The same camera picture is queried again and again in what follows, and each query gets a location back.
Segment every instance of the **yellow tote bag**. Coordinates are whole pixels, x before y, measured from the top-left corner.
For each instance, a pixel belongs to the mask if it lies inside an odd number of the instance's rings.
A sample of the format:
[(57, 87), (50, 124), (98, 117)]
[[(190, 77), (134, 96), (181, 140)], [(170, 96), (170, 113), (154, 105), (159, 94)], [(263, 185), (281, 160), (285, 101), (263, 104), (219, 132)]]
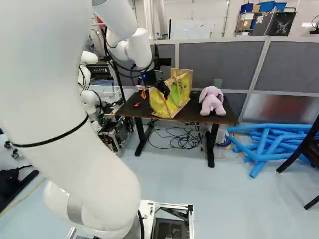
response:
[(157, 88), (149, 88), (150, 106), (154, 110), (152, 114), (165, 119), (174, 118), (190, 100), (192, 81), (192, 70), (171, 68), (170, 78), (165, 81), (170, 90), (167, 100)]

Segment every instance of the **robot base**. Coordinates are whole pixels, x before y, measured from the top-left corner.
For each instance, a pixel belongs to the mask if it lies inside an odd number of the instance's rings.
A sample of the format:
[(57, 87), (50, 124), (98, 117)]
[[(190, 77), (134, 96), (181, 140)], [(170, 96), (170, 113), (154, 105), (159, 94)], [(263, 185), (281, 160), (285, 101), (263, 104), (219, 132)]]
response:
[[(145, 239), (194, 239), (194, 206), (190, 204), (156, 203), (141, 200)], [(130, 236), (125, 239), (141, 239), (139, 224), (133, 224)], [(76, 236), (71, 228), (66, 239), (86, 239)]]

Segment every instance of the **wheel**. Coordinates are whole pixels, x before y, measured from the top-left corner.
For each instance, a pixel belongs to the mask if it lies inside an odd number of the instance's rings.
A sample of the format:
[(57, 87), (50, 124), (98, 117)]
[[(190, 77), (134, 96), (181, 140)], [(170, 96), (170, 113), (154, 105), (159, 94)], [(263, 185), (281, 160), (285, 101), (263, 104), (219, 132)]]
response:
[(13, 153), (13, 154), (11, 154), (11, 157), (14, 158), (14, 159), (17, 159), (17, 158), (19, 158), (19, 154), (18, 153)]
[(9, 141), (6, 141), (6, 142), (4, 143), (4, 147), (5, 147), (6, 149), (10, 149), (10, 148), (11, 148), (10, 142), (9, 142)]

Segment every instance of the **cubicle partition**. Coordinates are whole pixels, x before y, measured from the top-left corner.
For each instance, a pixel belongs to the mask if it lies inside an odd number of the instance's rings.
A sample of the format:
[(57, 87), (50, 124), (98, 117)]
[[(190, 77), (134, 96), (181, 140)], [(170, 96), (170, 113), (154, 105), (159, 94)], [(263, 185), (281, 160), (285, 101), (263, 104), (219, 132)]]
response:
[[(193, 88), (223, 80), (239, 121), (310, 123), (319, 113), (319, 39), (236, 37), (154, 42), (172, 67), (193, 70)], [(170, 67), (163, 66), (168, 78)], [(122, 77), (124, 86), (132, 86)]]

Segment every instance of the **black cable tie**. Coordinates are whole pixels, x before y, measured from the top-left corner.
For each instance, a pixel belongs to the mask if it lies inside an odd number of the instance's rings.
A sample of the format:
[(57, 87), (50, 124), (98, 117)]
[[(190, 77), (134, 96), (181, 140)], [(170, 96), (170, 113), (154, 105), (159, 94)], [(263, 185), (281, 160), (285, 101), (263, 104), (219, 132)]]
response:
[(86, 114), (86, 117), (85, 119), (78, 125), (76, 126), (75, 128), (67, 131), (66, 133), (64, 134), (61, 134), (57, 137), (54, 137), (54, 138), (51, 138), (51, 139), (48, 139), (48, 140), (45, 140), (45, 141), (42, 141), (42, 142), (38, 142), (38, 143), (29, 143), (29, 144), (17, 144), (17, 143), (12, 143), (12, 145), (16, 146), (16, 147), (19, 147), (19, 148), (31, 148), (31, 147), (37, 147), (37, 146), (41, 146), (41, 145), (45, 145), (45, 144), (48, 144), (48, 143), (52, 143), (52, 142), (55, 142), (59, 139), (62, 139), (66, 136), (68, 136), (69, 134), (72, 134), (73, 132), (77, 131), (80, 127), (82, 127), (86, 121), (88, 121), (88, 118), (89, 118), (89, 115)]

